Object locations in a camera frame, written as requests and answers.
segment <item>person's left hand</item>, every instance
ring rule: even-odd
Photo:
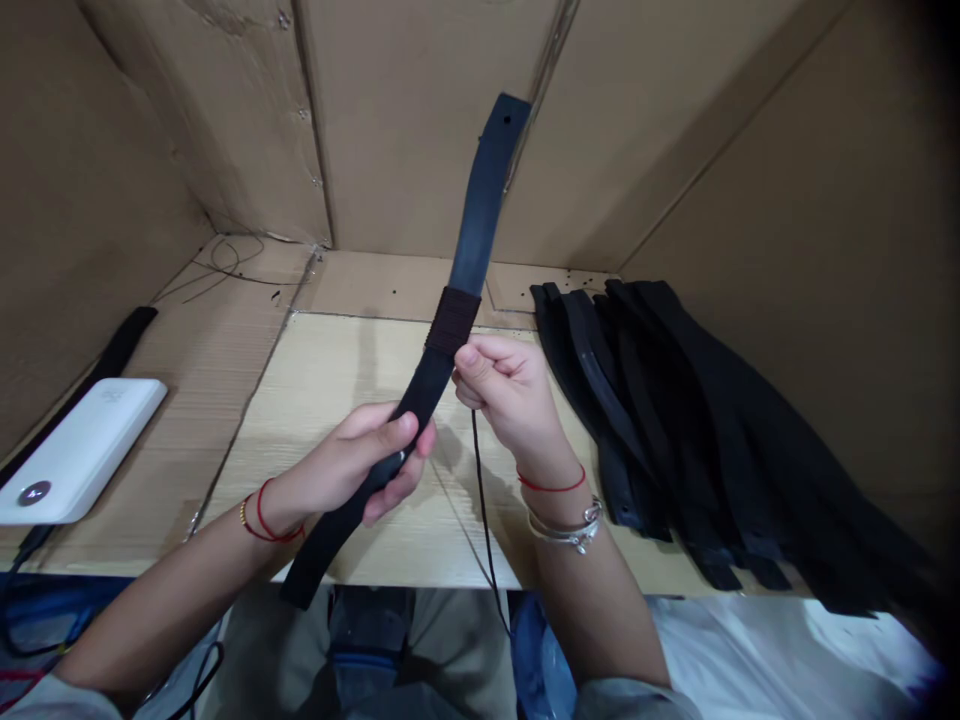
[[[306,457],[270,483],[264,491],[264,508],[272,507],[271,514],[281,525],[288,525],[290,520],[299,522],[291,514],[298,510],[304,516],[343,505],[373,465],[405,448],[417,434],[417,417],[412,412],[387,422],[396,406],[361,405],[347,415]],[[364,525],[373,525],[416,489],[436,440],[437,428],[431,420],[397,477],[370,496]]]

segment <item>gray pants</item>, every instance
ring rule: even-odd
[[[252,585],[234,604],[204,720],[330,716],[334,688],[321,670],[331,588],[305,612],[281,602],[279,589]],[[490,590],[416,590],[408,644],[399,683],[428,683],[467,718],[516,717],[510,643]]]

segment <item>power bank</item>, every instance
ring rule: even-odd
[[[0,488],[0,525],[86,515],[166,394],[159,380],[100,380]]]

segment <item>forearm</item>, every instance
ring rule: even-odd
[[[267,522],[279,533],[300,520],[296,512],[280,509],[283,488],[271,493],[274,483],[264,493],[264,508],[271,508]],[[247,517],[259,529],[255,505],[256,496]],[[135,707],[288,547],[254,537],[240,522],[239,505],[232,508],[124,590],[55,673],[71,685],[102,692],[121,710]]]
[[[579,468],[558,486],[569,486],[578,473]],[[586,484],[567,492],[524,487],[523,498],[538,518],[558,529],[583,526],[583,512],[592,503]],[[650,609],[606,525],[601,522],[586,555],[539,539],[534,546],[547,617],[577,682],[629,677],[669,688]]]

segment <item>gray sleeve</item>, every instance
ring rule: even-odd
[[[113,703],[94,690],[47,675],[4,714],[4,720],[123,720]]]
[[[701,720],[690,698],[627,678],[591,680],[580,688],[574,720]]]

